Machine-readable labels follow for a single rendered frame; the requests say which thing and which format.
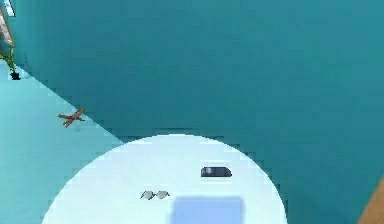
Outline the black phone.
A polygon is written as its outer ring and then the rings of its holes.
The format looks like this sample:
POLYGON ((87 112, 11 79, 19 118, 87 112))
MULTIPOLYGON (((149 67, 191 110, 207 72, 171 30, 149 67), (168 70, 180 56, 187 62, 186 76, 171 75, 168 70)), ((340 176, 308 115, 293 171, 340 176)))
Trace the black phone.
POLYGON ((203 167, 201 177, 231 177, 232 172, 227 167, 203 167))

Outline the grey eyeglasses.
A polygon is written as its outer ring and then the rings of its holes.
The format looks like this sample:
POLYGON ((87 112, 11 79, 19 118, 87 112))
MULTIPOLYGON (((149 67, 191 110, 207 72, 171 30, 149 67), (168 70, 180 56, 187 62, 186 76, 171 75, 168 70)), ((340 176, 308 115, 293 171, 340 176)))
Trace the grey eyeglasses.
POLYGON ((144 191, 142 195, 140 196, 141 199, 151 200, 154 197, 157 197, 158 199, 164 199, 169 196, 169 193, 167 191, 144 191))

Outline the pale blue book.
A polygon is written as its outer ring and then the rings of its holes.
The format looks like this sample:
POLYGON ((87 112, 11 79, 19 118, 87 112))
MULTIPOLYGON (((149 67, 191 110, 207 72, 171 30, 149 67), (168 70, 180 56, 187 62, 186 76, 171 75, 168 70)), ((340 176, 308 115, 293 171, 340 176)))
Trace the pale blue book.
POLYGON ((181 197, 175 200, 169 224, 243 224, 239 197, 181 197))

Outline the round white table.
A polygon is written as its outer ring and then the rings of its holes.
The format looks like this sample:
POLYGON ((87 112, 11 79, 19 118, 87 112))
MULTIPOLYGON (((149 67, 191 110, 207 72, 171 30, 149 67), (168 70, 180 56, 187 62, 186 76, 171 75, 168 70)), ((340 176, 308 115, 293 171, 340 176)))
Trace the round white table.
POLYGON ((41 224, 169 224, 181 197, 239 197, 243 224, 288 224, 268 175, 239 150, 193 135, 160 135, 117 147, 81 169, 55 197, 41 224), (201 177, 227 167, 231 177, 201 177), (167 191, 164 199, 141 199, 167 191))

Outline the brown toy airplane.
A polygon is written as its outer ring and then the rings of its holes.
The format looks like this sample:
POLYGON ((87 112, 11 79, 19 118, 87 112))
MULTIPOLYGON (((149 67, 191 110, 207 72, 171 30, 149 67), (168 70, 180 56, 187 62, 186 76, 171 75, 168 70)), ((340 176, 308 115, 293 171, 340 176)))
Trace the brown toy airplane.
POLYGON ((81 117, 81 115, 84 112, 85 112, 85 108, 80 108, 72 115, 58 114, 57 117, 61 119, 65 119, 65 122, 63 123, 63 125, 65 128, 68 128, 74 121, 83 121, 83 118, 81 117))

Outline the green house plant black pot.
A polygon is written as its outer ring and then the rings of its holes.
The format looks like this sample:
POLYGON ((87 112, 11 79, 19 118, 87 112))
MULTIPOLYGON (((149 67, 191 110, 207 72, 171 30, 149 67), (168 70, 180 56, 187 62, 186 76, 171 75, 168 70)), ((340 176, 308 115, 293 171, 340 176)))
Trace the green house plant black pot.
POLYGON ((14 49, 10 48, 7 55, 0 54, 0 60, 4 60, 9 67, 10 76, 13 80, 20 80, 20 74, 16 71, 16 66, 14 63, 14 49))

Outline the brown wooden furniture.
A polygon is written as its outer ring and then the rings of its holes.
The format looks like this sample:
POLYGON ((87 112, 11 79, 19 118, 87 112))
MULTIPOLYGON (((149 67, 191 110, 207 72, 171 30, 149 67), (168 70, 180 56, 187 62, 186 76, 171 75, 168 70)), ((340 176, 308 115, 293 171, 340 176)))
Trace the brown wooden furniture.
POLYGON ((357 224, 384 224, 384 176, 370 197, 357 224))

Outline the white window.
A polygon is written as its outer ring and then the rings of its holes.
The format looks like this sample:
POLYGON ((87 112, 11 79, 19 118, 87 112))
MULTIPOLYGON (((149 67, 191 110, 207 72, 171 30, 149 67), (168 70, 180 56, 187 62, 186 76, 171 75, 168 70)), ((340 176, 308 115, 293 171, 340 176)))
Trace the white window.
POLYGON ((10 0, 4 0, 4 7, 9 17, 15 17, 15 11, 10 0))

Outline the framed wall picture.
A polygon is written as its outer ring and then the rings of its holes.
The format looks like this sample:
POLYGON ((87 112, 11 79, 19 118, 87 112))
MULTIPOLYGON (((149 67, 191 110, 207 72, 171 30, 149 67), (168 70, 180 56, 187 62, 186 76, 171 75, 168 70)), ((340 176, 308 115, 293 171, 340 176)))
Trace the framed wall picture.
POLYGON ((15 46, 15 42, 13 40, 10 28, 8 26, 6 16, 1 7, 0 7, 0 33, 2 34, 4 41, 9 46, 12 46, 12 47, 15 46))

